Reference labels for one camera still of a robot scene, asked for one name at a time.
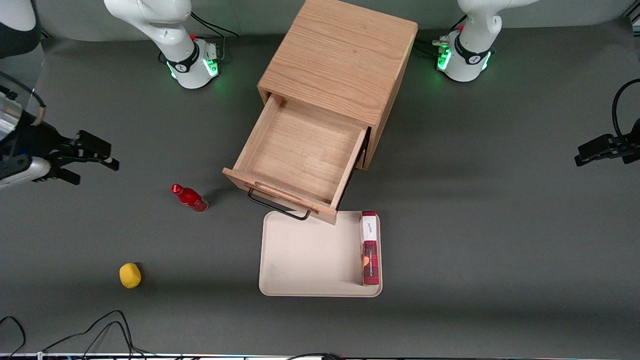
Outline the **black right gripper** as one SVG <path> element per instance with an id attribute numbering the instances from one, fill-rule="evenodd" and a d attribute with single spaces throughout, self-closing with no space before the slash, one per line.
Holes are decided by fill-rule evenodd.
<path id="1" fill-rule="evenodd" d="M 120 162 L 111 155 L 112 144 L 89 133 L 79 130 L 74 140 L 62 136 L 52 125 L 26 125 L 16 130 L 7 139 L 7 157 L 28 155 L 48 161 L 54 171 L 54 178 L 72 185 L 81 183 L 81 176 L 62 168 L 70 164 L 65 157 L 79 157 L 81 162 L 102 164 L 112 171 L 120 169 Z"/>

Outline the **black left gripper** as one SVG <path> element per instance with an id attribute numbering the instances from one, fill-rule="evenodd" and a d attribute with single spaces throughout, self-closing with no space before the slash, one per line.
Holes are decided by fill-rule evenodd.
<path id="1" fill-rule="evenodd" d="M 578 147 L 578 155 L 574 157 L 576 166 L 582 167 L 594 161 L 606 158 L 622 158 L 624 164 L 640 160 L 639 133 L 629 132 L 624 136 L 602 134 Z"/>

